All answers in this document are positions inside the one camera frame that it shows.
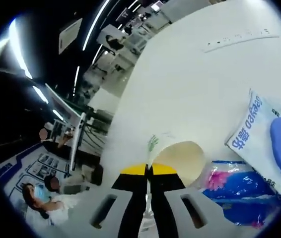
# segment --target desk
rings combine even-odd
[[[279,37],[203,51],[209,41],[263,29]],[[104,184],[146,162],[157,131],[196,142],[210,160],[234,158],[224,140],[247,109],[250,88],[281,99],[281,19],[267,3],[222,2],[173,23],[149,41],[131,74],[101,158]]]

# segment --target face mask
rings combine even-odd
[[[48,193],[39,186],[35,186],[34,196],[44,203],[50,201]]]

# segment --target paper cup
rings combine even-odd
[[[206,159],[202,148],[194,141],[177,139],[171,133],[154,134],[148,142],[148,165],[168,165],[177,171],[187,187],[201,174]]]

